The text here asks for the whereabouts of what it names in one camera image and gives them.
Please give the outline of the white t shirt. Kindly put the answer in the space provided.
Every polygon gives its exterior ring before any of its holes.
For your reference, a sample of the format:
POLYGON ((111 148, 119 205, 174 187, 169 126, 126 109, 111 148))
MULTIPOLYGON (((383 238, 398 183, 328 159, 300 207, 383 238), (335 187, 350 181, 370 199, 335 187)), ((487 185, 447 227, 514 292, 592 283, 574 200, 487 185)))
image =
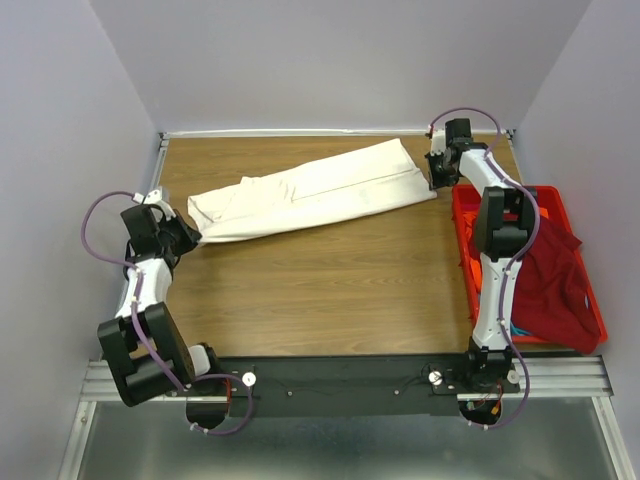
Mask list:
POLYGON ((437 197, 396 138, 190 196, 203 243, 247 241, 349 221, 437 197))

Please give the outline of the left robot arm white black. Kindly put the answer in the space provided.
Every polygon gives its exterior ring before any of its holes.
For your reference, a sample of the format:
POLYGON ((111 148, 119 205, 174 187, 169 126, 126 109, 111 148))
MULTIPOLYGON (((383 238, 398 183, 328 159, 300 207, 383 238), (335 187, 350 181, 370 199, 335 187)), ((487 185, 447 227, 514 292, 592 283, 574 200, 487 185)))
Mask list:
POLYGON ((222 380, 215 352, 205 343, 187 346, 166 304, 174 270, 198 246, 200 233, 156 205, 131 207, 121 218, 129 233, 127 291, 97 335, 123 403, 133 407, 187 385, 214 393, 222 380))

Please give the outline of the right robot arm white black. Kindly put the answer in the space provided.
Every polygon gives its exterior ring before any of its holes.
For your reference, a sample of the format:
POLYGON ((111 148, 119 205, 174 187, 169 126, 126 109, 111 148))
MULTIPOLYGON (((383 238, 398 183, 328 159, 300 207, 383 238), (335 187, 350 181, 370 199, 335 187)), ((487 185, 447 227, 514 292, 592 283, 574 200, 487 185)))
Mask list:
POLYGON ((540 227, 537 194, 512 179, 489 146, 473 139, 471 122, 431 126, 426 159, 430 185, 452 187, 466 178, 480 195, 472 240, 480 254, 482 288, 475 326, 458 378, 480 392, 508 378, 515 349, 511 333, 516 282, 524 254, 540 227))

